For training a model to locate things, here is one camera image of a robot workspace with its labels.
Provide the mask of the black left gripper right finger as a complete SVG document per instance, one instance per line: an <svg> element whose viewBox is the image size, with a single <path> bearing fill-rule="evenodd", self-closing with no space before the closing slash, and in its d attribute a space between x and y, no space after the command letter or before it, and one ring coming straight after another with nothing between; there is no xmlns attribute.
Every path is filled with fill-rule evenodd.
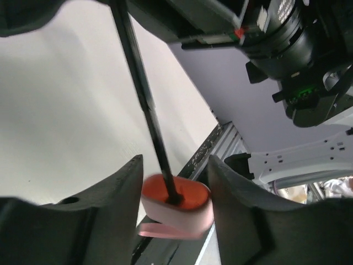
<svg viewBox="0 0 353 265"><path fill-rule="evenodd" d="M207 171L222 264L352 263L352 199L296 203L216 156Z"/></svg>

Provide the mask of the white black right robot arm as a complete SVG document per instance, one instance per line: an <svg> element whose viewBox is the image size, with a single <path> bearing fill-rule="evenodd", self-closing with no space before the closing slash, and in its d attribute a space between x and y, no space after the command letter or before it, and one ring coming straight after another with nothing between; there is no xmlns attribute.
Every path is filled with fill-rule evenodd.
<svg viewBox="0 0 353 265"><path fill-rule="evenodd" d="M221 124L228 164L261 186L352 173L351 1L128 1Z"/></svg>

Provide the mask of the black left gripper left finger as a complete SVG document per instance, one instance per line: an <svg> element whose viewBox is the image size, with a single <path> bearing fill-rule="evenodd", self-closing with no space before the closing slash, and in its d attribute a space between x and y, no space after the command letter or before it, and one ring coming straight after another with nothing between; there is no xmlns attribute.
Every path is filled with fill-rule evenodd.
<svg viewBox="0 0 353 265"><path fill-rule="evenodd" d="M58 204L1 198L1 263L130 264L142 181L137 155Z"/></svg>

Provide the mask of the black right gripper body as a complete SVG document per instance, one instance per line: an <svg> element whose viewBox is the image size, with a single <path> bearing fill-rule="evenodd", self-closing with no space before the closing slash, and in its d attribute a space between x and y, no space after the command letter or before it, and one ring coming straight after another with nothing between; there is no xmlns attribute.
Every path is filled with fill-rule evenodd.
<svg viewBox="0 0 353 265"><path fill-rule="evenodd" d="M130 1L129 11L166 43L234 47L269 77L290 76L314 60L302 1Z"/></svg>

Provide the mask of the pink folding umbrella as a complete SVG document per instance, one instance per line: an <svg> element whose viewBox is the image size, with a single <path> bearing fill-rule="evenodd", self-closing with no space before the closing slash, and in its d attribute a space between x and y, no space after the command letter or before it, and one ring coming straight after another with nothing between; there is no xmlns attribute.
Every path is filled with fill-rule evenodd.
<svg viewBox="0 0 353 265"><path fill-rule="evenodd" d="M139 235L199 239L214 221L210 190L201 182L172 174L127 3L110 1L109 6L161 169L143 181L141 203L152 222L143 223Z"/></svg>

